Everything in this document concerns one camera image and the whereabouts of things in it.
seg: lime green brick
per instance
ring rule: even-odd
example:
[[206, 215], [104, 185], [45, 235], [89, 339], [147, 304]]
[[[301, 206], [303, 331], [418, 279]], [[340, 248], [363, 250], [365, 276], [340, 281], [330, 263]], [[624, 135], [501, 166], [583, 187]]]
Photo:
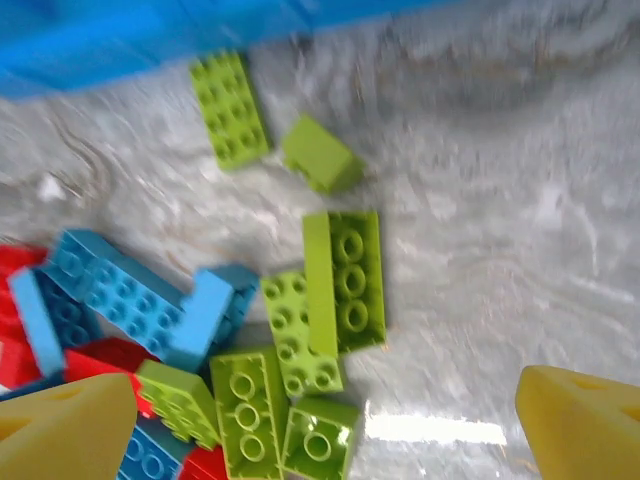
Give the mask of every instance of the lime green brick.
[[283, 465], [310, 480], [346, 479], [356, 443], [357, 408], [303, 398], [289, 410]]
[[304, 175], [312, 190], [347, 190], [363, 175], [362, 161], [308, 115], [302, 115], [282, 140], [285, 165]]
[[153, 411], [173, 435], [208, 450], [219, 442], [216, 404], [204, 380], [162, 363], [145, 360], [136, 377], [142, 384], [140, 396], [151, 402]]
[[287, 395], [343, 391], [346, 377], [341, 362], [309, 348], [304, 272], [263, 278], [261, 285]]
[[289, 401], [273, 346], [209, 362], [230, 480], [282, 480]]
[[337, 357], [383, 344], [378, 214], [307, 215], [303, 230], [311, 348]]
[[239, 54], [201, 59], [191, 66], [191, 78], [221, 170], [243, 167], [269, 153], [251, 78]]

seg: plastic building block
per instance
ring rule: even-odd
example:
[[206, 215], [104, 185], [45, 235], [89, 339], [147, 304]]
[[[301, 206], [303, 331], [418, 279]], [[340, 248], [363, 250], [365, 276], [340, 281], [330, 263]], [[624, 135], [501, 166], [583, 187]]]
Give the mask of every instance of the plastic building block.
[[136, 372], [142, 384], [140, 396], [153, 405], [173, 435], [212, 449], [220, 441], [216, 404], [204, 380], [161, 363], [146, 360]]
[[93, 281], [100, 258], [110, 258], [118, 251], [102, 236], [85, 229], [62, 232], [42, 271], [64, 293], [83, 302]]
[[136, 421], [126, 375], [0, 403], [0, 478], [113, 480]]
[[44, 248], [0, 245], [0, 334], [3, 336], [26, 342], [22, 321], [9, 289], [9, 277], [21, 268], [41, 263], [46, 255]]
[[0, 2], [0, 95], [70, 91], [179, 58], [447, 0]]
[[330, 400], [303, 398], [289, 410], [284, 469], [310, 480], [346, 479], [360, 412]]
[[274, 347], [210, 361], [230, 479], [283, 479], [280, 467], [289, 402]]
[[639, 387], [530, 366], [516, 410], [545, 480], [622, 480], [640, 472]]
[[308, 115], [284, 137], [282, 149], [287, 168], [301, 172], [316, 192], [341, 192], [362, 178], [362, 161]]
[[338, 359], [309, 349], [304, 272], [286, 272], [263, 278], [262, 293], [287, 394], [295, 397], [305, 393], [344, 390], [345, 376]]
[[11, 292], [40, 372], [53, 375], [65, 367], [63, 348], [100, 338], [92, 312], [69, 298], [38, 269], [23, 269], [9, 278]]
[[166, 362], [187, 372], [196, 372], [215, 350], [214, 341], [233, 300], [233, 285], [210, 270], [198, 270], [191, 295], [182, 302], [182, 319], [173, 330]]
[[172, 331], [166, 363], [199, 371], [208, 357], [233, 341], [258, 283], [258, 276], [241, 265], [198, 270], [192, 294], [182, 301], [184, 314]]
[[139, 417], [117, 480], [173, 480], [192, 448], [172, 437], [159, 421]]
[[41, 392], [42, 390], [47, 390], [48, 388], [57, 387], [62, 384], [64, 384], [62, 373], [58, 372], [54, 375], [51, 375], [50, 377], [41, 378], [39, 380], [27, 383], [26, 385], [22, 385], [15, 390], [3, 393], [2, 395], [0, 395], [0, 402], [11, 400], [13, 398], [24, 397], [25, 395], [30, 395], [35, 392]]
[[0, 385], [14, 389], [40, 377], [27, 341], [0, 335]]
[[64, 371], [66, 382], [75, 382], [103, 373], [127, 374], [131, 387], [136, 393], [138, 412], [147, 418], [155, 416], [151, 403], [138, 394], [140, 382], [135, 373], [142, 362], [156, 358], [140, 345], [116, 337], [103, 338], [79, 348], [66, 350], [65, 358], [67, 360], [67, 368]]
[[198, 61], [191, 77], [221, 170], [244, 167], [269, 153], [251, 78], [239, 54]]
[[195, 448], [187, 456], [178, 480], [229, 480], [222, 447]]
[[303, 219], [311, 348], [336, 357], [385, 342], [378, 214]]
[[171, 330], [180, 322], [183, 294], [132, 258], [100, 260], [87, 305], [164, 360]]

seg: blue lego brick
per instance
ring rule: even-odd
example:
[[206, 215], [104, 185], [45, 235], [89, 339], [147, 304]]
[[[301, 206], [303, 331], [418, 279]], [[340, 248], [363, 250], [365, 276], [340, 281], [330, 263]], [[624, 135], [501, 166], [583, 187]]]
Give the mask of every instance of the blue lego brick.
[[87, 305], [149, 353], [165, 360], [172, 331], [181, 321], [184, 294], [132, 258], [103, 258]]
[[11, 400], [12, 398], [22, 397], [24, 395], [29, 395], [30, 393], [40, 392], [42, 390], [46, 390], [47, 388], [57, 387], [64, 383], [64, 379], [62, 378], [62, 372], [55, 373], [45, 378], [41, 378], [35, 382], [31, 382], [27, 385], [23, 385], [20, 388], [15, 390], [11, 390], [10, 392], [3, 393], [0, 395], [0, 402], [4, 402], [5, 400]]
[[19, 271], [9, 278], [9, 286], [44, 376], [65, 368], [63, 349], [103, 336], [93, 312], [73, 301], [39, 269]]
[[235, 290], [211, 270], [196, 272], [194, 289], [182, 301], [182, 319], [173, 330], [167, 363], [196, 372], [207, 359], [211, 346], [224, 323]]
[[99, 234], [70, 229], [62, 233], [41, 268], [67, 295], [82, 302], [91, 288], [98, 259], [115, 255], [118, 251]]
[[233, 341], [260, 283], [242, 265], [200, 269], [195, 287], [182, 302], [183, 317], [173, 331], [167, 363], [197, 372], [208, 357]]
[[127, 451], [118, 471], [118, 480], [173, 480], [177, 478], [193, 444], [171, 435], [159, 420], [138, 416]]
[[178, 58], [452, 1], [0, 0], [0, 95], [77, 90]]

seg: stud on green brick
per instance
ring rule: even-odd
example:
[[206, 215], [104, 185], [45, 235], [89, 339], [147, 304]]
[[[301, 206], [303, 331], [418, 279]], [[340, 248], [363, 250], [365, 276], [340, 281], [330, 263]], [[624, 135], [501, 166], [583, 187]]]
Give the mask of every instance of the stud on green brick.
[[303, 218], [311, 348], [337, 357], [386, 340], [378, 214]]
[[301, 172], [316, 192], [344, 191], [362, 178], [362, 161], [308, 115], [284, 137], [282, 149], [287, 168]]
[[296, 397], [344, 390], [345, 375], [340, 361], [309, 347], [304, 272], [263, 278], [261, 285], [287, 395]]
[[136, 377], [140, 396], [176, 438], [188, 442], [193, 437], [208, 450], [220, 442], [215, 402], [202, 378], [152, 360], [142, 363]]
[[341, 480], [355, 446], [357, 408], [319, 398], [303, 398], [289, 410], [284, 469], [309, 480]]
[[239, 54], [197, 61], [191, 78], [221, 170], [243, 167], [269, 153], [251, 78]]
[[230, 480], [282, 480], [289, 402], [274, 347], [213, 357], [209, 366]]

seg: stud on blue brick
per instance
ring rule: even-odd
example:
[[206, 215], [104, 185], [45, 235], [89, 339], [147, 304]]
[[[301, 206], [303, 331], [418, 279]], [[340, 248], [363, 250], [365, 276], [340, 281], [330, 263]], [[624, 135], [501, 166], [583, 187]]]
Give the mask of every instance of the stud on blue brick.
[[164, 361], [183, 296], [144, 265], [119, 255], [100, 260], [87, 305]]
[[68, 229], [62, 232], [56, 248], [41, 268], [67, 295], [82, 302], [91, 288], [98, 260], [117, 254], [99, 234], [86, 229]]
[[138, 416], [118, 480], [173, 480], [194, 445], [181, 442], [159, 420]]
[[44, 376], [65, 368], [65, 348], [103, 337], [94, 313], [69, 297], [40, 269], [20, 270], [9, 277], [9, 287]]
[[200, 269], [191, 295], [182, 302], [183, 316], [173, 331], [167, 363], [188, 372], [233, 341], [244, 324], [259, 285], [258, 276], [241, 265]]

